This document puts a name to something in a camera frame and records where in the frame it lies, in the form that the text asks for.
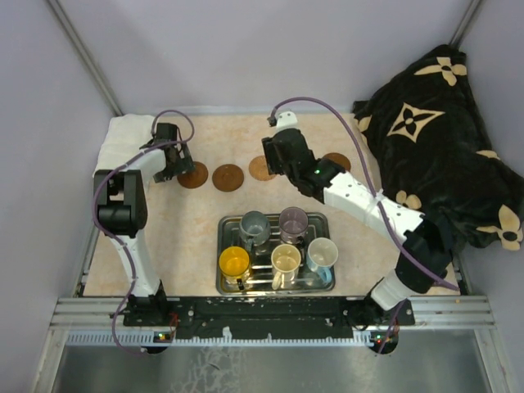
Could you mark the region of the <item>tan woven coaster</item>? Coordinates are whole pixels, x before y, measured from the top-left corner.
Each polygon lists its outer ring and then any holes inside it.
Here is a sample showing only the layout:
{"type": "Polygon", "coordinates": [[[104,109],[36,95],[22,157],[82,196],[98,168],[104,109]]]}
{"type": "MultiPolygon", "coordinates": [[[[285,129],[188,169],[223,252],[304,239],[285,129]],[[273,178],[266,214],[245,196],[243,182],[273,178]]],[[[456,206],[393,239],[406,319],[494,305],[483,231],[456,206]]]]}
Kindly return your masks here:
{"type": "Polygon", "coordinates": [[[268,170],[266,159],[264,156],[257,156],[253,158],[249,164],[249,173],[252,178],[258,181],[269,181],[276,177],[268,170]]]}

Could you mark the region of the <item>dark brown wooden coaster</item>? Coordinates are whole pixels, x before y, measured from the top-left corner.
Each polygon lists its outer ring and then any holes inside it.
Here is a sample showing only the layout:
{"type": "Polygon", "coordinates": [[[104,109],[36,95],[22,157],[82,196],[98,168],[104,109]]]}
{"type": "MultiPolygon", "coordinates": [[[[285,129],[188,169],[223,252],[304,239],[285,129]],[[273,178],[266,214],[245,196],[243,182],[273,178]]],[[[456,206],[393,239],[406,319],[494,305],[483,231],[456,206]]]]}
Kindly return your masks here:
{"type": "Polygon", "coordinates": [[[342,166],[346,171],[351,171],[350,160],[338,152],[330,152],[323,156],[325,159],[331,160],[332,162],[342,166]]]}

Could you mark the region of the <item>reddish brown wooden coaster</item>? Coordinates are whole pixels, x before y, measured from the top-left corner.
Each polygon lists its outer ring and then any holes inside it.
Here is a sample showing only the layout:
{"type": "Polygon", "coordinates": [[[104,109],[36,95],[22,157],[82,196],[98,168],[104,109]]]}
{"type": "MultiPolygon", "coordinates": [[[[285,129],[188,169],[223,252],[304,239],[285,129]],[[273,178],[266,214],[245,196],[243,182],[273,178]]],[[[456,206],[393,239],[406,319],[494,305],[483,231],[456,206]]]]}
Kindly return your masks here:
{"type": "Polygon", "coordinates": [[[244,173],[239,166],[225,164],[214,171],[212,182],[221,192],[233,192],[244,183],[244,178],[244,173]]]}

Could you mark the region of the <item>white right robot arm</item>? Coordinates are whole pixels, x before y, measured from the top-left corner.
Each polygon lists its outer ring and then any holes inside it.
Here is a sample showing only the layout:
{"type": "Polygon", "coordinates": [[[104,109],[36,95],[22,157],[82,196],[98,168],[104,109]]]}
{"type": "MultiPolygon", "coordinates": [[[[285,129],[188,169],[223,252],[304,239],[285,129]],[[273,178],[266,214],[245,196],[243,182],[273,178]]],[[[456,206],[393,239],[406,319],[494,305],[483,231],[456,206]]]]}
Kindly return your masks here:
{"type": "Polygon", "coordinates": [[[453,248],[445,216],[408,209],[369,189],[334,161],[315,158],[299,129],[263,138],[262,147],[270,174],[286,176],[302,195],[349,214],[399,248],[396,266],[366,296],[372,322],[387,322],[401,301],[444,282],[453,248]]]}

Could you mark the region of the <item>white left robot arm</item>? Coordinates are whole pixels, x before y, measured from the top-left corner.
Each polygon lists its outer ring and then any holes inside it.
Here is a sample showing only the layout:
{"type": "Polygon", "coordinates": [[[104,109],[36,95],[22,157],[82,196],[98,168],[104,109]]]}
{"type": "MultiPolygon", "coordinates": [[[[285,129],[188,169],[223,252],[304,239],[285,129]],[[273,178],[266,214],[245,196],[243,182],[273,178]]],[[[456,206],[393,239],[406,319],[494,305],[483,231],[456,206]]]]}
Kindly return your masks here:
{"type": "Polygon", "coordinates": [[[155,325],[169,318],[170,305],[156,296],[161,294],[161,280],[145,237],[146,185],[181,174],[187,158],[187,141],[176,124],[155,124],[149,134],[134,129],[124,135],[112,129],[99,151],[93,174],[93,222],[109,237],[129,280],[128,293],[117,311],[144,300],[141,314],[155,325]]]}

